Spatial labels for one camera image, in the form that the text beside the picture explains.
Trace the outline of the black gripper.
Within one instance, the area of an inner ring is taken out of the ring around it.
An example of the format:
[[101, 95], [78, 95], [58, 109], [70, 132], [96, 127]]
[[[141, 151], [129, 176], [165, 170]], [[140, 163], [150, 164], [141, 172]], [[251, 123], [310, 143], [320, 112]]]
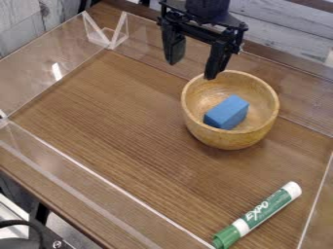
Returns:
[[187, 36], [213, 43], [205, 78], [225, 70], [233, 53], [240, 53], [249, 25], [229, 12], [232, 0], [161, 0], [158, 24], [165, 57], [174, 65], [185, 56]]

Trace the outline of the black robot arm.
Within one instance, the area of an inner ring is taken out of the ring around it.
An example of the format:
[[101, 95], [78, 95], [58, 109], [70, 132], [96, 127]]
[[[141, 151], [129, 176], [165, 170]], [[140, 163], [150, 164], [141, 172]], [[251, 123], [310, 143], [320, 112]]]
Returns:
[[160, 4], [166, 62], [174, 65], [183, 60], [188, 37], [209, 44], [205, 78], [213, 80], [241, 52], [248, 23], [229, 13], [231, 0], [161, 0]]

